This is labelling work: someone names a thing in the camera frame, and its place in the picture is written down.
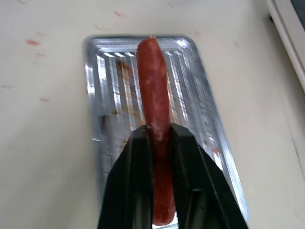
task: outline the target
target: white table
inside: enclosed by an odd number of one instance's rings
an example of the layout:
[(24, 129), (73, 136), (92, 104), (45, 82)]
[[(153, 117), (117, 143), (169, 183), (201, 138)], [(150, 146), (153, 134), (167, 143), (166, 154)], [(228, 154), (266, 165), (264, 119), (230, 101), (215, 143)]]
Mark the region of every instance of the white table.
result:
[(303, 229), (305, 96), (267, 14), (264, 0), (0, 1), (0, 228), (96, 228), (82, 42), (178, 33), (201, 53), (250, 228)]

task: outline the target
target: metal tray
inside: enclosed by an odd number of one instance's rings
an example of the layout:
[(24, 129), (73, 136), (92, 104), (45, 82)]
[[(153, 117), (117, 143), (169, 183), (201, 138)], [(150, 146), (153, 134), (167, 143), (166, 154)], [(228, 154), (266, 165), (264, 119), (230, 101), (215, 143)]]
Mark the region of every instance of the metal tray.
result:
[[(107, 175), (131, 131), (145, 123), (136, 61), (137, 46), (144, 38), (148, 37), (95, 37), (85, 43), (101, 200)], [(168, 69), (171, 121), (187, 127), (223, 171), (247, 220), (243, 189), (198, 50), (187, 37), (157, 39)], [(177, 219), (166, 228), (177, 228)]]

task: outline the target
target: red stain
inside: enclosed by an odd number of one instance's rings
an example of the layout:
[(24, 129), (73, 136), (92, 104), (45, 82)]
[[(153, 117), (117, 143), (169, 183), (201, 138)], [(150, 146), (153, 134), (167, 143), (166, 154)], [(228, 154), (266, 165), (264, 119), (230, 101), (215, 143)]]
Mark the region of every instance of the red stain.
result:
[(214, 148), (214, 149), (213, 149), (213, 153), (219, 155), (219, 150), (218, 150), (217, 148)]
[(4, 88), (4, 89), (12, 89), (12, 86), (11, 86), (11, 85), (8, 85), (8, 84), (1, 84), (1, 88)]
[(199, 31), (195, 31), (194, 34), (195, 34), (196, 37), (201, 37), (201, 33)]
[(41, 32), (36, 32), (36, 34), (37, 34), (38, 36), (41, 36), (41, 37), (46, 37), (46, 36), (47, 36), (46, 34), (43, 34), (43, 33), (41, 33)]
[(98, 25), (95, 25), (94, 26), (96, 29), (98, 29), (98, 30), (107, 30), (104, 26), (98, 26)]
[(127, 71), (127, 76), (128, 77), (132, 77), (132, 68), (128, 64), (126, 64), (123, 61), (117, 61), (116, 64), (121, 69), (122, 76), (125, 80), (127, 80), (128, 78), (126, 78), (126, 75), (124, 74), (125, 73), (124, 71)]
[(46, 99), (46, 98), (43, 98), (43, 97), (41, 97), (39, 100), (41, 102), (44, 102), (44, 103), (48, 103), (50, 101), (49, 99)]
[(35, 41), (35, 40), (32, 40), (32, 39), (28, 39), (26, 40), (26, 43), (29, 44), (29, 45), (32, 45), (32, 46), (38, 46), (38, 45), (41, 45), (40, 42), (38, 41)]
[(26, 2), (23, 2), (23, 1), (21, 1), (21, 0), (17, 0), (17, 2), (19, 2), (19, 3), (22, 4), (22, 5), (27, 5)]
[(122, 12), (119, 11), (115, 11), (114, 14), (120, 18), (123, 16)]

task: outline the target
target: aluminum tray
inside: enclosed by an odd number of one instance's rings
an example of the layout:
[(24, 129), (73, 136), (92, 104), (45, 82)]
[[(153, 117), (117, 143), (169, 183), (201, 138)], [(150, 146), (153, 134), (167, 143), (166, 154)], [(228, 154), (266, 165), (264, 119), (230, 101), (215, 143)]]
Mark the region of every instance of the aluminum tray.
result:
[[(145, 123), (136, 61), (137, 46), (144, 38), (96, 37), (85, 44), (101, 200), (107, 175), (131, 131)], [(168, 69), (171, 121), (187, 127), (224, 172), (247, 220), (243, 189), (198, 50), (187, 37), (157, 38)], [(167, 228), (178, 228), (176, 220)]]

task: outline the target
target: red sausage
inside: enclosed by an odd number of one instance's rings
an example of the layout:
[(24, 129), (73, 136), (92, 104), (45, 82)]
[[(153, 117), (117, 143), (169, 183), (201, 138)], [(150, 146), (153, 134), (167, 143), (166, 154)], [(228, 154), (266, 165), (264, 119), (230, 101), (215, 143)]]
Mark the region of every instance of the red sausage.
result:
[(152, 139), (153, 158), (158, 160), (169, 155), (170, 112), (165, 60), (154, 37), (139, 44), (137, 57), (142, 107)]
[(166, 64), (156, 38), (143, 40), (137, 52), (144, 116), (152, 140), (154, 174), (153, 223), (172, 222), (175, 213), (169, 160), (170, 115)]

